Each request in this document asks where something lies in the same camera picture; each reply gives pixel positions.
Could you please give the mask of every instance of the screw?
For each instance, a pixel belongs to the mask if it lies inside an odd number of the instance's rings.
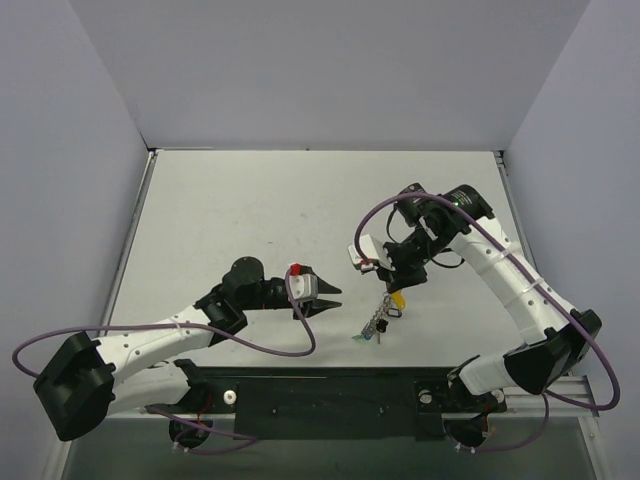
[[[420,393],[418,393],[418,399],[420,400],[420,403],[424,404],[429,404],[433,401],[433,397],[431,396],[431,393],[429,393],[429,390],[420,390]]]
[[[227,390],[226,392],[224,392],[222,398],[224,400],[224,403],[226,403],[227,405],[233,405],[234,403],[236,403],[236,399],[238,398],[238,396],[233,390]]]

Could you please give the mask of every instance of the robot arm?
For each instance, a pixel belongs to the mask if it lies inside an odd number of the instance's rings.
[[[412,192],[424,190],[416,183],[401,193]],[[477,396],[509,386],[518,386],[532,394],[543,392],[582,359],[588,345],[536,287],[544,288],[571,312],[592,337],[601,327],[600,319],[591,310],[579,313],[547,285],[524,258],[520,244],[505,235],[489,205],[472,187],[462,185],[442,197],[476,220],[503,245],[502,251],[460,215],[436,202],[416,198],[395,205],[406,223],[414,227],[413,233],[399,244],[382,244],[365,235],[361,237],[361,248],[369,261],[359,255],[355,246],[350,246],[352,263],[363,273],[375,270],[392,293],[426,282],[424,265],[444,248],[451,248],[498,297],[524,341],[515,349],[478,356],[455,369],[450,375],[452,394]],[[530,278],[516,268],[507,257],[509,254],[522,264]]]
[[[292,300],[300,304],[305,317],[341,305],[317,298],[341,290],[324,282],[311,267],[292,266],[288,279]],[[225,340],[226,336],[203,326],[235,335],[247,326],[244,310],[282,308],[292,308],[285,280],[265,280],[262,263],[244,257],[210,293],[170,318],[121,335],[90,339],[81,332],[69,337],[40,373],[34,389],[58,437],[72,440],[107,415],[142,405],[177,403],[190,385],[179,367],[164,360]]]

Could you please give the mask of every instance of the cable tie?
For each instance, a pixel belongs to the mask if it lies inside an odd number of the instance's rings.
[[[515,250],[519,250],[519,249],[520,249],[520,242],[516,242],[516,241],[511,242],[509,245],[504,247],[503,250],[499,251],[492,259],[490,259],[487,263],[485,263],[484,267],[477,270],[478,275],[482,276],[484,272],[489,270],[496,263],[503,261],[509,255],[513,254]]]
[[[180,320],[179,320],[178,318],[173,318],[173,317],[170,317],[170,318],[168,318],[167,320],[169,320],[171,323],[175,324],[176,329],[178,330],[178,334],[180,335],[180,337],[181,337],[182,339],[184,339],[184,338],[185,338],[185,336],[184,336],[184,334],[182,333],[182,325],[180,325]]]
[[[518,300],[520,297],[522,297],[524,294],[529,293],[531,290],[533,290],[534,288],[536,288],[538,285],[540,285],[542,282],[544,282],[544,278],[542,277],[538,277],[537,280],[533,283],[530,283],[529,285],[527,285],[525,288],[523,288],[520,292],[516,293],[516,295],[509,300],[508,302],[506,302],[504,304],[504,308],[507,308],[509,305],[511,305],[513,302],[515,302],[516,300]]]

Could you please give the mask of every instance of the yellow tag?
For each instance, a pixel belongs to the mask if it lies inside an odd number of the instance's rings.
[[[391,300],[396,304],[398,310],[404,310],[404,307],[407,306],[407,302],[405,302],[404,297],[402,296],[402,290],[398,290],[397,292],[393,292],[391,294]]]

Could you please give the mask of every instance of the white wall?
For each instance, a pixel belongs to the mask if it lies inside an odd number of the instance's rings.
[[[639,25],[637,0],[592,0],[506,156],[542,273],[603,320],[622,402],[601,426],[620,479],[640,471]],[[595,356],[585,369],[607,401]]]
[[[66,0],[0,14],[0,472],[40,478],[53,429],[11,350],[96,323],[146,149]],[[25,355],[38,369],[57,342]]]
[[[152,147],[504,149],[588,0],[71,0]]]

